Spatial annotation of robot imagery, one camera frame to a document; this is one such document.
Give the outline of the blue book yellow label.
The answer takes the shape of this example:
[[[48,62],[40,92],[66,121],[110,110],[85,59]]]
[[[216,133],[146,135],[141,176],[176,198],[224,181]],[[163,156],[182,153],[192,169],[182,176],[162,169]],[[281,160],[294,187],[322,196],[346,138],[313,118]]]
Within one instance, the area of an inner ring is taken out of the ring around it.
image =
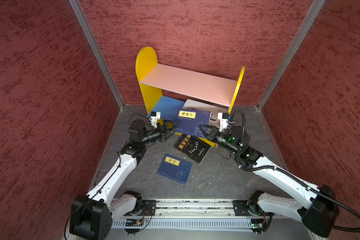
[[[186,134],[197,138],[204,138],[205,135],[200,130],[199,125],[209,125],[211,112],[178,109],[175,121],[179,124],[175,127],[175,132]]]
[[[187,184],[193,164],[177,157],[165,154],[157,174],[181,183]]]

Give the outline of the white book brown pattern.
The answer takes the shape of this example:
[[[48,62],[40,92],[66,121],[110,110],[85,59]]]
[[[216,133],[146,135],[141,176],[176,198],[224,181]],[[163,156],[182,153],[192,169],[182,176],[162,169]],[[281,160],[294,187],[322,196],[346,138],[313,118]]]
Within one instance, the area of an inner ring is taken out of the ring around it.
[[[223,107],[217,107],[214,105],[194,101],[191,99],[186,100],[183,109],[209,111],[211,112],[211,117],[210,117],[211,122],[216,122],[218,120],[218,113],[226,113],[228,111],[228,109]]]

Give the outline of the blue book yellow label front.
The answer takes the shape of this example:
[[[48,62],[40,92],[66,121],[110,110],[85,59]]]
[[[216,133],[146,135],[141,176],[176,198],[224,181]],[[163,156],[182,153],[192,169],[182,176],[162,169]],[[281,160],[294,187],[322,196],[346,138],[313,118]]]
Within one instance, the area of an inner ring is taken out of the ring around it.
[[[165,154],[157,174],[181,183],[187,184],[193,164],[177,157]]]

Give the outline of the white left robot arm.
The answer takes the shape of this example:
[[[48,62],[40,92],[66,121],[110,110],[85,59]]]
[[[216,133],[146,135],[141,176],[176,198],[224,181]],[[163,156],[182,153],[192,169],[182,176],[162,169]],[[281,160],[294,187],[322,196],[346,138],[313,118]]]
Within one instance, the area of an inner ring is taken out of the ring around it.
[[[71,206],[71,214],[66,221],[65,233],[85,240],[104,240],[112,223],[127,213],[145,213],[141,194],[127,191],[114,200],[118,189],[127,176],[143,159],[148,144],[167,141],[179,125],[177,121],[164,120],[152,123],[150,131],[142,119],[129,124],[129,140],[118,152],[114,166],[103,179],[86,195],[78,195]]]

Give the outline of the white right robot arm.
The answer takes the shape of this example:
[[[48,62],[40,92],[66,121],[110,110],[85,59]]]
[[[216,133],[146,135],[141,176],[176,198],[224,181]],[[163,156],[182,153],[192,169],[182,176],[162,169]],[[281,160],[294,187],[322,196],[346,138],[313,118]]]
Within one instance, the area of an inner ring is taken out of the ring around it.
[[[235,156],[238,167],[254,173],[289,195],[289,198],[272,196],[263,191],[255,191],[247,200],[247,209],[253,216],[265,213],[282,215],[304,224],[312,233],[327,238],[339,215],[339,208],[330,198],[334,197],[331,188],[323,191],[288,171],[280,168],[246,141],[246,135],[230,137],[215,126],[200,125],[205,138],[228,150]]]

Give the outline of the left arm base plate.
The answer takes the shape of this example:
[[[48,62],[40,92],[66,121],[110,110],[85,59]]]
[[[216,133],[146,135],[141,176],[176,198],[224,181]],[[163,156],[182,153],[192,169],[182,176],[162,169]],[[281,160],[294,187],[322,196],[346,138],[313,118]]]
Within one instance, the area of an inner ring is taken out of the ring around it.
[[[156,211],[156,200],[137,200],[135,208],[129,212],[131,216],[154,216]]]

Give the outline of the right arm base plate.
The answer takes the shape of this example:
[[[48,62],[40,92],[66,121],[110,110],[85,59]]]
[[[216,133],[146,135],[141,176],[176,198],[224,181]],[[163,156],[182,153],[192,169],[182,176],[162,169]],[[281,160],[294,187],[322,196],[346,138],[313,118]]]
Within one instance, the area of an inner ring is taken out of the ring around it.
[[[271,216],[272,214],[269,212],[263,211],[259,204],[254,201],[247,200],[233,200],[233,210],[235,212],[235,216]]]

